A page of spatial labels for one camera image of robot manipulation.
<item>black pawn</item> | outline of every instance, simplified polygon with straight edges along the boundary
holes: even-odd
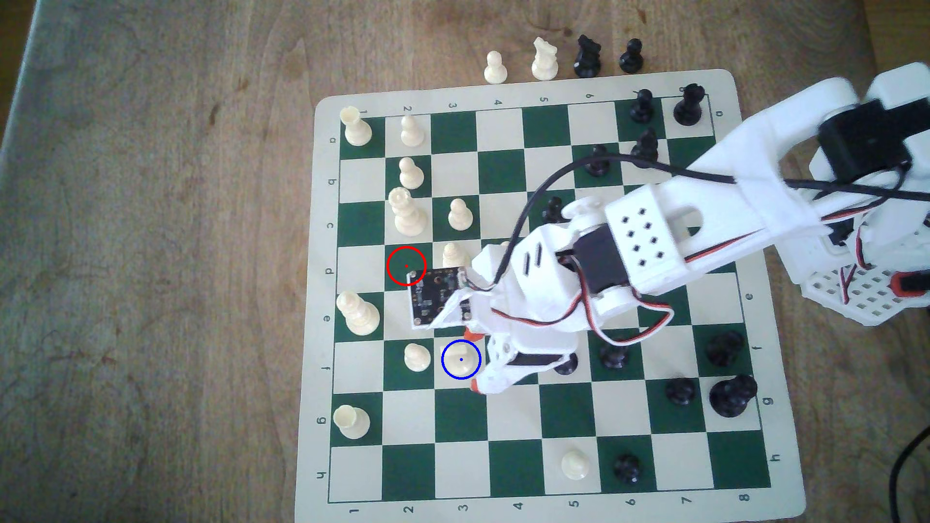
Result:
[[[614,476],[620,481],[635,484],[639,482],[640,472],[639,458],[632,454],[623,454],[614,460]]]
[[[627,42],[627,52],[620,55],[620,69],[624,73],[639,73],[643,69],[643,42],[639,38],[633,38]]]
[[[711,407],[725,418],[735,418],[746,410],[757,392],[759,386],[755,380],[746,374],[739,374],[732,380],[724,380],[711,387]]]
[[[743,349],[745,343],[742,334],[735,330],[728,330],[711,338],[704,347],[704,354],[717,367],[729,367],[737,361],[739,351]]]
[[[656,110],[652,107],[652,91],[640,89],[636,93],[636,101],[630,108],[630,120],[637,124],[648,124]]]
[[[675,105],[672,114],[675,121],[683,126],[693,126],[700,120],[700,103],[704,100],[704,87],[688,84],[684,87],[682,100]]]
[[[695,384],[687,378],[675,378],[665,384],[665,397],[675,405],[687,405],[695,398]]]
[[[593,78],[599,72],[601,72],[601,45],[583,34],[578,37],[575,74],[578,78]]]

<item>white square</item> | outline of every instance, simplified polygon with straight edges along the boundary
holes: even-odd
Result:
[[[339,162],[339,202],[377,202],[384,199],[384,158]]]
[[[572,163],[571,145],[556,145],[554,147],[535,147],[524,149],[524,165],[526,168],[526,190],[530,193],[549,178],[553,172]],[[574,189],[575,176],[572,173],[564,175],[549,189]]]
[[[641,343],[647,380],[696,378],[698,356],[690,325],[669,325]]]
[[[539,385],[514,385],[487,395],[487,438],[540,439]]]
[[[437,443],[436,497],[483,498],[491,495],[487,441]]]
[[[387,200],[384,201],[384,244],[410,245],[413,243],[426,243],[432,241],[432,198],[414,198],[413,203],[426,214],[426,227],[416,236],[404,236],[394,226],[394,211]]]
[[[384,342],[336,343],[333,394],[381,392],[384,388]]]
[[[704,275],[686,287],[692,324],[742,323],[743,309],[739,301],[737,275]]]
[[[407,147],[401,141],[402,116],[388,116],[384,119],[384,155],[392,158],[397,156],[420,156],[429,154],[431,147],[431,118],[429,114],[413,114],[419,128],[423,129],[423,143],[416,147]]]
[[[598,436],[642,436],[652,433],[645,380],[592,382],[594,433]]]
[[[478,153],[434,154],[432,196],[478,194]]]
[[[523,110],[499,109],[475,113],[478,151],[523,149]]]
[[[526,193],[479,194],[478,206],[481,208],[481,237],[509,238],[513,233],[523,207],[526,205]],[[529,234],[529,219],[524,222],[520,236]]]
[[[659,490],[713,489],[707,433],[653,434],[652,456]]]
[[[588,458],[588,475],[569,479],[562,472],[562,458],[570,450]],[[553,437],[542,440],[542,477],[547,494],[580,494],[601,491],[601,468],[598,466],[597,439],[593,437]]]
[[[384,246],[340,247],[336,260],[336,292],[384,290]]]
[[[330,502],[381,500],[381,445],[333,447],[330,451]]]
[[[617,138],[617,110],[612,101],[568,106],[572,145],[611,143]]]
[[[760,430],[758,398],[750,400],[746,410],[735,418],[725,418],[711,407],[711,388],[717,382],[731,380],[733,376],[712,376],[698,378],[700,383],[701,407],[704,409],[704,425],[707,432],[736,432],[743,430]]]
[[[384,391],[381,397],[382,444],[435,443],[436,394],[432,389]]]

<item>green square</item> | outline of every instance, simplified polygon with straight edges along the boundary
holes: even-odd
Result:
[[[604,148],[609,153],[618,154],[620,152],[619,143],[604,143]],[[572,161],[580,160],[586,156],[591,156],[590,145],[572,145]],[[575,187],[610,187],[612,185],[623,185],[623,176],[620,166],[622,162],[611,160],[610,169],[602,177],[592,176],[584,167],[575,169]]]
[[[699,391],[697,378],[689,378]],[[687,405],[671,403],[665,396],[665,386],[671,380],[648,380],[645,383],[645,397],[649,403],[649,423],[652,434],[671,434],[680,432],[703,432],[704,410],[701,408],[700,394]]]
[[[346,141],[346,127],[339,124],[339,159],[381,158],[384,156],[384,116],[362,119],[371,126],[371,140],[365,145],[355,147]]]
[[[669,163],[676,167],[686,168],[702,154],[708,152],[715,143],[717,140],[713,136],[669,140]]]
[[[487,399],[472,389],[436,390],[436,442],[487,439]]]
[[[478,153],[478,188],[481,194],[525,191],[526,163],[523,149]]]
[[[371,420],[368,432],[358,439],[349,439],[343,436],[339,427],[333,423],[331,416],[342,405],[352,405],[364,410]],[[361,447],[363,445],[381,444],[381,393],[334,394],[332,410],[329,412],[329,446],[330,447]]]
[[[423,183],[410,191],[410,195],[415,198],[428,198],[432,196],[432,156],[428,154],[423,156],[410,156],[414,165],[423,171]],[[401,185],[401,159],[385,158],[384,160],[384,199],[388,199],[388,194],[395,187]]]
[[[384,390],[409,391],[433,388],[432,362],[422,372],[414,372],[404,363],[404,349],[409,343],[423,345],[432,353],[432,338],[384,342]]]
[[[568,129],[568,106],[524,107],[524,147],[571,145]]]
[[[639,481],[627,483],[614,475],[614,461],[630,454],[640,462]],[[652,457],[652,436],[600,436],[597,438],[598,466],[601,471],[601,492],[655,492],[656,466]]]
[[[707,434],[716,489],[768,489],[768,454],[762,431]]]
[[[472,212],[472,226],[464,231],[457,231],[449,225],[449,204],[461,198]],[[464,196],[446,196],[432,199],[432,241],[446,242],[452,240],[476,240],[481,237],[481,209],[478,194]]]
[[[612,340],[628,340],[639,334],[639,329],[607,329],[604,331]],[[591,355],[591,380],[593,382],[615,382],[641,380],[643,372],[643,347],[633,344],[627,347],[627,362],[623,369],[608,369],[601,364],[601,347],[607,346],[597,334],[588,332],[588,352]]]
[[[526,194],[526,201],[529,201],[529,196],[532,193]],[[575,201],[575,190],[574,189],[556,189],[553,191],[546,191],[536,202],[533,203],[533,206],[529,210],[529,230],[532,231],[540,225],[542,225],[542,211],[549,205],[549,198],[553,196],[558,196],[562,198],[562,207]]]
[[[359,292],[358,295],[366,302],[371,303],[378,309],[381,318],[384,318],[384,293],[383,292]],[[333,299],[334,316],[336,325],[333,326],[333,341],[339,342],[366,342],[368,340],[381,340],[384,337],[384,322],[378,323],[378,328],[367,336],[356,336],[352,334],[346,325],[346,317],[336,308],[336,299]]]
[[[591,383],[539,386],[543,437],[594,436],[594,399]]]
[[[715,324],[715,325],[692,325],[691,329],[695,334],[695,352],[697,353],[697,373],[699,376],[734,376],[736,374],[752,374],[752,356],[750,356],[750,347],[748,342],[743,343],[743,348],[739,349],[737,360],[728,367],[717,367],[707,358],[707,344],[714,336],[723,334],[728,330],[735,330],[742,335],[743,340],[746,337],[746,325],[742,323]]]
[[[542,440],[488,441],[492,498],[543,496]]]
[[[433,114],[430,120],[432,153],[464,153],[478,150],[474,111]]]
[[[636,99],[617,100],[614,102],[614,108],[617,111],[617,136],[620,141],[636,141],[647,128],[651,127],[656,130],[656,137],[662,140],[665,138],[665,119],[662,118],[662,99],[652,99],[652,119],[644,124],[639,124],[630,119],[630,109]]]
[[[384,244],[384,202],[339,204],[339,247]]]
[[[684,285],[659,296],[643,295],[643,300],[645,302],[667,303],[671,305],[671,308],[675,311],[675,316],[671,319],[669,325],[691,324],[691,308],[688,306],[688,290]],[[644,307],[640,307],[637,310],[637,314],[639,315],[640,327],[652,327],[665,315],[665,313],[653,311]]]
[[[389,256],[391,257],[390,265],[387,264]],[[426,260],[426,266],[423,266],[424,259]],[[394,283],[391,277],[393,276],[394,280],[401,283],[406,283],[406,274],[410,271],[417,271],[417,277],[419,277],[419,273],[432,267],[432,244],[386,245],[384,246],[384,261],[391,271],[390,275],[388,275],[387,270],[384,271],[384,290],[406,290],[409,286]]]
[[[432,444],[385,445],[381,449],[381,500],[406,502],[436,497],[436,452]]]

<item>captured chess piece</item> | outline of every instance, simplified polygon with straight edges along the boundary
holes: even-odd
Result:
[[[578,37],[575,74],[578,78],[593,78],[601,72],[601,45],[584,34]]]
[[[688,84],[684,87],[682,100],[675,104],[672,115],[683,126],[693,126],[700,120],[700,103],[704,100],[704,87]]]
[[[752,376],[738,374],[732,380],[723,380],[711,387],[711,407],[725,418],[735,418],[746,410],[757,392],[759,385]]]
[[[643,42],[639,38],[633,38],[627,42],[627,52],[620,55],[620,69],[624,73],[639,73],[643,69]]]

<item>black cable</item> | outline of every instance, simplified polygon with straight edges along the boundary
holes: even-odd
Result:
[[[930,436],[930,426],[923,431],[897,455],[894,466],[891,467],[891,476],[888,479],[888,506],[891,508],[892,523],[901,523],[901,516],[897,514],[897,476],[901,473],[901,467],[910,455],[917,449],[927,437]]]

